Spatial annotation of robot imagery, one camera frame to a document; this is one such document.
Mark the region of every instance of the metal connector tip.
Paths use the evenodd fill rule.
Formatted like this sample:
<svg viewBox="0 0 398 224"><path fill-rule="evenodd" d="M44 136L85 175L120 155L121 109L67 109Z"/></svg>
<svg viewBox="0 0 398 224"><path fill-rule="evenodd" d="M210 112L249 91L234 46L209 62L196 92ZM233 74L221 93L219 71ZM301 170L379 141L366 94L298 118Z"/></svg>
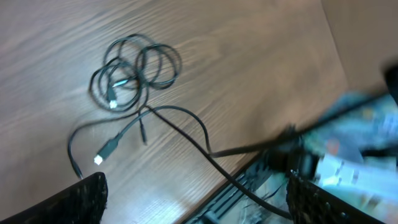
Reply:
<svg viewBox="0 0 398 224"><path fill-rule="evenodd" d="M95 164L97 164L97 165L100 165L101 163L102 163L102 157L100 156L100 155L96 155L95 157L94 157L94 163Z"/></svg>
<svg viewBox="0 0 398 224"><path fill-rule="evenodd" d="M115 109L117 106L118 106L118 102L117 102L116 100L111 100L111 101L109 102L109 107L110 107L111 109Z"/></svg>

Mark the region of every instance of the wooden table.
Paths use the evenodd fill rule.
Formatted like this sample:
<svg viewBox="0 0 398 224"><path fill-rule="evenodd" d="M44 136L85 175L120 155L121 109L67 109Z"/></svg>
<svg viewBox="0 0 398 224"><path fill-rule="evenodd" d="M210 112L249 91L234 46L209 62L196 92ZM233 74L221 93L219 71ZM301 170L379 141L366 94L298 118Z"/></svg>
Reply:
<svg viewBox="0 0 398 224"><path fill-rule="evenodd" d="M114 40L141 32L183 58L176 84L150 105L178 105L208 127L215 151L315 119L346 90L319 0L3 0L0 2L0 219L78 181L66 141L77 124L113 116L87 93ZM184 114L163 114L203 143ZM224 182L183 137L153 116L148 146L132 128L111 157L93 156L125 124L87 129L73 154L109 184L103 223L173 223ZM217 159L229 172L252 155Z"/></svg>

